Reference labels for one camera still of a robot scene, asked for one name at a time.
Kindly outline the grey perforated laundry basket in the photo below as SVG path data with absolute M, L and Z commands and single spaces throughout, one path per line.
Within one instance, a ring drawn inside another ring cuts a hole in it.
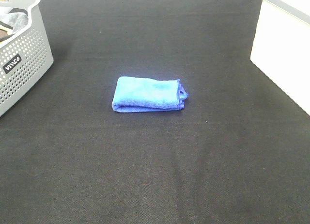
M 0 44 L 0 113 L 4 114 L 31 89 L 52 66 L 40 0 L 5 0 L 2 7 L 27 11 L 27 25 Z

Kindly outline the grey towel in basket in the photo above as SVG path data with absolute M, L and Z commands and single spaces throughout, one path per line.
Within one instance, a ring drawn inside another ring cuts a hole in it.
M 28 16 L 22 12 L 6 13 L 0 15 L 0 21 L 13 28 L 13 33 L 23 29 L 28 24 Z

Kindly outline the black table cover cloth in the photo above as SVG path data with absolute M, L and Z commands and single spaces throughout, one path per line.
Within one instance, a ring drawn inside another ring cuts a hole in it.
M 262 0 L 41 0 L 53 66 L 0 119 L 3 224 L 307 224 L 310 118 L 249 59 Z M 115 112 L 122 76 L 179 111 Z

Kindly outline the blue microfiber towel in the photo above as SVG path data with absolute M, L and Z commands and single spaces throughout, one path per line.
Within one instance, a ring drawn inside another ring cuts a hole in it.
M 121 113 L 179 111 L 187 98 L 179 80 L 122 76 L 116 83 L 112 109 Z

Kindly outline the white plastic storage bin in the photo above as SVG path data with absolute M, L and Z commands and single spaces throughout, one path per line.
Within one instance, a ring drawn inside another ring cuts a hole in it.
M 251 61 L 310 112 L 310 0 L 262 0 Z

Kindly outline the yellow black item in basket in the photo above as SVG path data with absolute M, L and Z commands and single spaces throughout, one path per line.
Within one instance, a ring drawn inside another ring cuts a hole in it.
M 0 36 L 1 37 L 5 37 L 5 36 L 9 36 L 13 33 L 13 27 L 4 23 L 4 22 L 0 22 Z

